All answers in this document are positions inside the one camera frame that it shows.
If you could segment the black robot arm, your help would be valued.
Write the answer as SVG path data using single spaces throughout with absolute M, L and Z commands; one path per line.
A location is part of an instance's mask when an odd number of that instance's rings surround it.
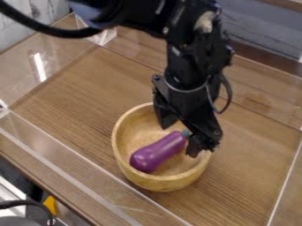
M 234 50 L 216 0 L 68 0 L 92 28 L 127 26 L 165 41 L 165 70 L 152 77 L 153 110 L 161 128 L 181 122 L 191 131 L 185 154 L 213 151 L 223 137 L 215 106 L 232 93 L 223 74 Z

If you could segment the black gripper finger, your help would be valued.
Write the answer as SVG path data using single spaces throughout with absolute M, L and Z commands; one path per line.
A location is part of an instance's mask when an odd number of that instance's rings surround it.
M 185 146 L 185 155 L 196 158 L 201 151 L 213 152 L 219 145 L 220 135 L 212 134 L 207 136 L 204 133 L 192 133 L 188 136 L 188 143 Z

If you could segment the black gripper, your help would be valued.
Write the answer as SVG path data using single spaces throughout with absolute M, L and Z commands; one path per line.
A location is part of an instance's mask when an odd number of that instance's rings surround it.
M 216 0 L 175 0 L 163 26 L 167 63 L 152 78 L 153 110 L 161 129 L 180 121 L 192 133 L 223 136 L 215 106 L 220 88 L 230 88 L 223 74 L 234 50 L 221 26 Z

